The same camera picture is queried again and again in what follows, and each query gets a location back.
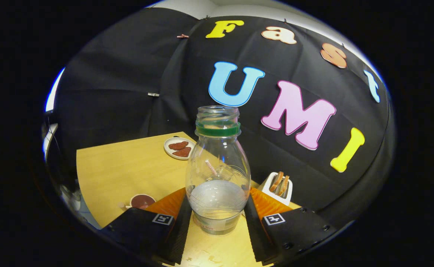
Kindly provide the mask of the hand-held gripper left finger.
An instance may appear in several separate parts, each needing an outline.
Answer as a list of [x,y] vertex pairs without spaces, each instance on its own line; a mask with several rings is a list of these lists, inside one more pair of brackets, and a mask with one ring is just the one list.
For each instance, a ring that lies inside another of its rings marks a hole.
[[145,210],[129,208],[103,227],[102,233],[147,261],[181,264],[191,214],[186,188],[181,188]]

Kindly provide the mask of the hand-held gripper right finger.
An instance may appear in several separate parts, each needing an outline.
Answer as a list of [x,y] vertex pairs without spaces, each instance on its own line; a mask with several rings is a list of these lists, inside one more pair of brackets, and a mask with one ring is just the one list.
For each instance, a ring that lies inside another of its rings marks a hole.
[[263,265],[294,262],[338,232],[314,211],[290,208],[254,187],[244,212],[255,260]]

